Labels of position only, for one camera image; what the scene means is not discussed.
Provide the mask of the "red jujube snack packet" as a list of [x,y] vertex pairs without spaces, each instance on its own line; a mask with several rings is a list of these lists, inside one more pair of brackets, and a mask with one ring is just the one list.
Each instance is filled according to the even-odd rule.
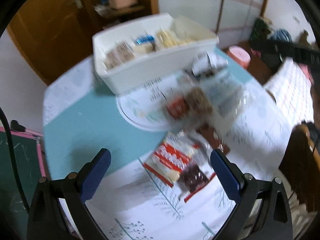
[[209,163],[213,148],[199,133],[167,133],[143,167],[169,187],[181,189],[186,203],[206,187],[216,173]]

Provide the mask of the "pink plastic stool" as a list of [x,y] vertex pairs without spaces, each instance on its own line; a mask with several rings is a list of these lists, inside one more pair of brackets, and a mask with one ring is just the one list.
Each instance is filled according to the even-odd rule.
[[251,57],[243,48],[239,46],[230,46],[227,49],[227,55],[242,68],[247,69],[249,67]]

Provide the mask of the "clear packet brown snack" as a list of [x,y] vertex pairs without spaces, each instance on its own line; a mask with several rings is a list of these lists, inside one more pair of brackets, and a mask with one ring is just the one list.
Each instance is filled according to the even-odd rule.
[[199,86],[188,86],[175,91],[165,103],[164,110],[176,121],[210,116],[214,112],[212,103]]

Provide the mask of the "white plastic storage bin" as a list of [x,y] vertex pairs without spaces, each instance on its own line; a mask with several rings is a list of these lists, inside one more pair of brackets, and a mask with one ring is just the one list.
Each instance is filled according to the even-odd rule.
[[187,68],[199,53],[213,50],[219,38],[185,16],[165,13],[103,30],[92,42],[95,72],[118,95]]

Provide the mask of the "brown wooden door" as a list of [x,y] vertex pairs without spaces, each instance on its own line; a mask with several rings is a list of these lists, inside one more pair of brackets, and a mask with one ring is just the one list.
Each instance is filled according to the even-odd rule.
[[8,32],[47,85],[93,53],[95,28],[81,0],[27,0]]

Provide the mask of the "wooden corner shelf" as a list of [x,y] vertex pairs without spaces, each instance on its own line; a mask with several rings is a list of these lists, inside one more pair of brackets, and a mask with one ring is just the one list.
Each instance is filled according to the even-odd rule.
[[159,13],[158,0],[82,0],[96,32]]

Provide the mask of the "green chalkboard pink frame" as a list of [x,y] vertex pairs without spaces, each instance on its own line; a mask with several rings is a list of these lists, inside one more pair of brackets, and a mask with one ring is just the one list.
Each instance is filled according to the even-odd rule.
[[[18,175],[30,205],[38,179],[44,174],[39,161],[41,138],[20,132],[12,132],[11,136]],[[27,238],[28,213],[17,188],[4,128],[1,128],[1,214],[20,239]]]

